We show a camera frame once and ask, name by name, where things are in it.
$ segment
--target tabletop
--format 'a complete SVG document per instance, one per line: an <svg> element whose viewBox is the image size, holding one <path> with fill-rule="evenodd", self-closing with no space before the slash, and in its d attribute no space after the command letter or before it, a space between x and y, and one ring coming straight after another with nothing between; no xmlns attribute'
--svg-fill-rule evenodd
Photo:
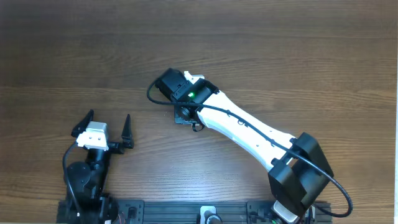
<svg viewBox="0 0 398 224"><path fill-rule="evenodd" d="M316 137L354 202L335 223L392 223L393 0L1 1L0 221L55 221L62 156L90 109L111 139L132 118L136 145L113 156L106 184L117 198L273 200L244 149L147 100L169 67L204 75L273 128ZM75 149L70 161L85 155ZM331 184L318 199L347 208Z"/></svg>

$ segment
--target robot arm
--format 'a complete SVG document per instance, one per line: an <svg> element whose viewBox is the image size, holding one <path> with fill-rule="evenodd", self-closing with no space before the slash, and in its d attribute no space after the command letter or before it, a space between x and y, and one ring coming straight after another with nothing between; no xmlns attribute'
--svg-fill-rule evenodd
<svg viewBox="0 0 398 224"><path fill-rule="evenodd" d="M237 107L203 75L183 74L170 68L155 82L155 86L171 102L203 104L233 112L280 147L300 154L333 177L333 171L316 139L307 133L296 139L269 127ZM325 176L303 161L289 166L292 158L285 150L227 113L201 106L175 106L175 121L192 124L194 130L198 124L214 129L254 156L268 171L272 194L277 199L272 210L284 223L297 223L329 183Z"/></svg>

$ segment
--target cable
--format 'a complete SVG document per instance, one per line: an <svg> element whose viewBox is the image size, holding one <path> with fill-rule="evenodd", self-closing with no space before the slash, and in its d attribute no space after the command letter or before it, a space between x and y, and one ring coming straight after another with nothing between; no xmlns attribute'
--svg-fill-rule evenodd
<svg viewBox="0 0 398 224"><path fill-rule="evenodd" d="M165 102L165 101L158 101L158 100L154 100L152 97L150 97L150 89L152 89L152 87L155 85L155 83L159 80L159 78L157 78L154 82L152 82L148 89L147 89L147 98L148 100L150 100L153 103L156 103L158 105L174 105L174 106L195 106L195 107L199 107L199 108L209 108L209 109L213 109L213 110L217 110L220 112L224 112L229 116L233 116L236 119L238 119L238 121L246 124L246 126L250 127L251 129L253 129L255 132L257 132L259 135L261 135L264 139L266 139L267 141L269 141L271 143L271 145L273 146L277 146L278 148L286 151L288 154L290 154L292 157L297 158L297 159L301 159L302 161L304 161L305 163L307 163L309 166L313 167L315 170L317 170L318 172L320 172L321 174L323 174L327 179L329 179L340 191L341 193L343 193L344 197L347 200L348 203L348 209L346 213L343 214L335 214L329 211L326 211L325 209L316 206L320 211L322 211L323 213L333 216L333 217L337 217L337 218L344 218L347 217L351 214L351 212L353 211L353 201L351 200L351 197L348 195L347 191L343 188L343 186L341 186L341 184L339 184L337 182L337 180L335 180L332 176L330 176L328 173L326 173L324 170L322 170L321 168L319 168L317 165L315 165L314 163L312 163L311 161L309 161L308 159L304 158L303 156L298 155L297 153L289 150L288 148L280 145L279 143L275 142L273 139L271 139L270 137L266 136L264 133L262 133L260 130L258 130L256 127L254 127L251 123L247 122L245 119L243 119L242 117L230 112L230 110L224 110L222 108L218 108L216 106L210 106L210 105L204 105L202 103L182 103L182 102Z"/></svg>
<svg viewBox="0 0 398 224"><path fill-rule="evenodd" d="M79 213L80 223L84 224L83 213L81 212L81 208L79 206L79 203L77 202L77 199L75 197L75 193L73 193L72 186L70 185L69 176L68 176L68 170L67 170L67 159L68 159L69 152L76 146L77 146L77 142L74 142L68 148L68 150L65 152L65 154L63 155L63 158L62 158L62 167L63 167L63 174L65 176L65 182L67 184L68 191L69 191L70 195L72 196L73 203L75 204L76 210Z"/></svg>

